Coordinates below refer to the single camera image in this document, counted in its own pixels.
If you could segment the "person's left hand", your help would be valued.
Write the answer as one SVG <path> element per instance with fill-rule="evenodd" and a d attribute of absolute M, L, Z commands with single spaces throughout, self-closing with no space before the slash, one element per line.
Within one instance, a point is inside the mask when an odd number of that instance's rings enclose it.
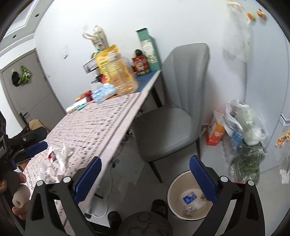
<path fill-rule="evenodd" d="M 1 194 L 11 196 L 8 203 L 12 203 L 11 210 L 21 220 L 26 220 L 30 206 L 30 190 L 25 185 L 26 176 L 19 172 L 8 172 L 1 180 Z"/>

